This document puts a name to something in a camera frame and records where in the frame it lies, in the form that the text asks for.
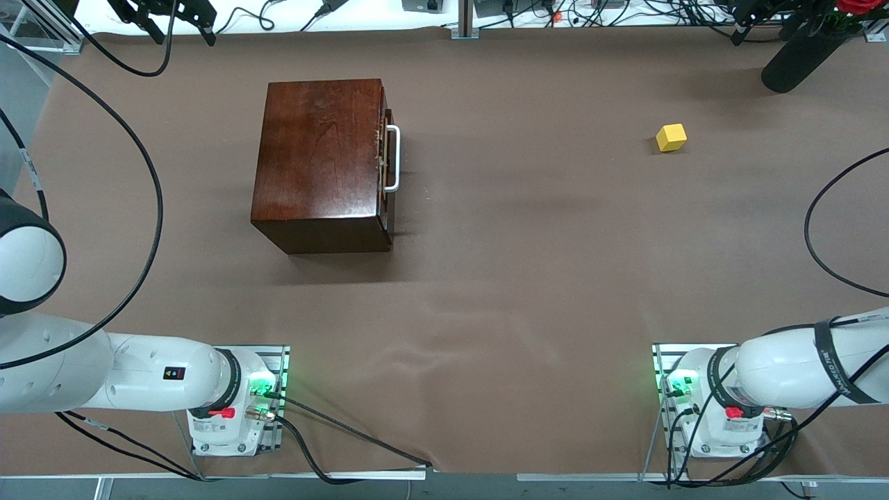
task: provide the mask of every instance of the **brown table surface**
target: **brown table surface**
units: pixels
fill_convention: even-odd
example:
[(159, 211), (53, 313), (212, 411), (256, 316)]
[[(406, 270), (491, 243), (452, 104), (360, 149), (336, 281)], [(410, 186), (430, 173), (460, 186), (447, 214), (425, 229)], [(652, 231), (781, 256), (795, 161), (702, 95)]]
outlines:
[[(108, 47), (142, 69), (162, 55), (144, 40)], [(155, 267), (108, 330), (289, 344), (293, 397), (441, 471), (639, 472), (658, 407), (652, 343), (740, 342), (885, 305), (819, 270), (802, 235), (818, 189), (886, 146), (885, 46), (847, 44), (786, 95), (758, 80), (778, 48), (704, 28), (222, 36), (213, 48), (179, 36), (166, 72), (143, 79), (87, 46), (65, 67), (144, 140), (166, 208)], [(404, 130), (395, 249), (288, 257), (249, 222), (266, 85), (367, 77), (382, 78)], [(688, 143), (656, 152), (655, 133), (677, 122)], [(39, 310), (97, 320), (148, 249), (146, 168), (59, 79), (32, 150), (69, 256)], [(828, 262), (883, 289), (885, 176), (885, 161), (862, 168), (813, 221)], [(30, 203), (27, 185), (18, 193)], [(89, 415), (187, 462), (170, 414)], [(888, 415), (829, 411), (784, 472), (889, 476)], [(294, 418), (326, 470), (410, 465)], [(4, 475), (154, 471), (53, 415), (0, 425)], [(201, 464), (308, 469), (289, 437), (274, 455)]]

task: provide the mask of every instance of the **red flower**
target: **red flower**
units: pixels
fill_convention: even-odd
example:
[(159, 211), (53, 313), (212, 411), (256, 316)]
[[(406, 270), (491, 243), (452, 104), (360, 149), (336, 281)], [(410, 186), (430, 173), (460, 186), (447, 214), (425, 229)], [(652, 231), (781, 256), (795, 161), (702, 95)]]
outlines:
[(884, 0), (837, 0), (837, 9), (850, 14), (866, 14), (878, 7)]

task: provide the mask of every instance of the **red emergency button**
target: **red emergency button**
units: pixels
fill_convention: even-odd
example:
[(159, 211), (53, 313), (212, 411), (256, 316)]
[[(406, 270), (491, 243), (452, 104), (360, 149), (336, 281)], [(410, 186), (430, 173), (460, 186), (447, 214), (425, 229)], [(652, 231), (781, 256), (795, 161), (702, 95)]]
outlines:
[(210, 415), (221, 415), (222, 418), (235, 418), (235, 409), (232, 407), (223, 408), (221, 410), (210, 410)]
[(725, 416), (729, 418), (741, 418), (744, 416), (744, 410), (738, 407), (728, 407), (725, 409)]

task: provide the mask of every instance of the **wooden box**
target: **wooden box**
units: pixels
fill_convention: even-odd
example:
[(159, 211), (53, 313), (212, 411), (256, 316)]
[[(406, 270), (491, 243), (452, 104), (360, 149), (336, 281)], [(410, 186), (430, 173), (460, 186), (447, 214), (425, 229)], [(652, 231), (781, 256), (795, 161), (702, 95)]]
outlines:
[(268, 84), (251, 223), (287, 254), (387, 252), (397, 136), (378, 79)]

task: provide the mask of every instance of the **yellow cube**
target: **yellow cube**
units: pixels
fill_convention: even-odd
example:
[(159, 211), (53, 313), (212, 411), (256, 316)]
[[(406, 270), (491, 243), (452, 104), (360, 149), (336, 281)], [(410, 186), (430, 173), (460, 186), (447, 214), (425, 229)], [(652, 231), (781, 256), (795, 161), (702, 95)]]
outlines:
[(687, 141), (682, 124), (664, 125), (655, 139), (658, 141), (658, 149), (661, 150), (661, 153), (682, 148), (682, 145)]

